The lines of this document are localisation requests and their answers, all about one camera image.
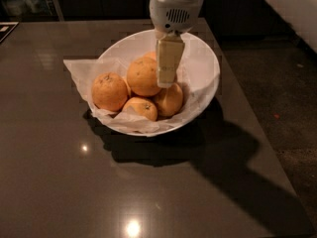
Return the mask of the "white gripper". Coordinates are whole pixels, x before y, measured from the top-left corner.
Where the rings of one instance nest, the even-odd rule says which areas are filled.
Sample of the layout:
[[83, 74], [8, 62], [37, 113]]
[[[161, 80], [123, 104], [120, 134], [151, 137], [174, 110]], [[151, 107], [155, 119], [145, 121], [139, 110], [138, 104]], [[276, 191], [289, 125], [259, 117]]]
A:
[[157, 38], [158, 86], [169, 88], [174, 83], [185, 43], [181, 34], [196, 24], [204, 0], [150, 0], [150, 16]]

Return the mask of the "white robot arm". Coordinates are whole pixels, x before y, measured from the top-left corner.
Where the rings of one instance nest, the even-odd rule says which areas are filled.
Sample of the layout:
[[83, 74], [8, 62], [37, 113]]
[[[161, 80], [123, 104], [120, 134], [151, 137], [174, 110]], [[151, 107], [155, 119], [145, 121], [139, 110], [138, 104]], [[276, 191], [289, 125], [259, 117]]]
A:
[[156, 33], [158, 86], [169, 88], [185, 49], [181, 35], [198, 20], [204, 0], [150, 0], [150, 16]]

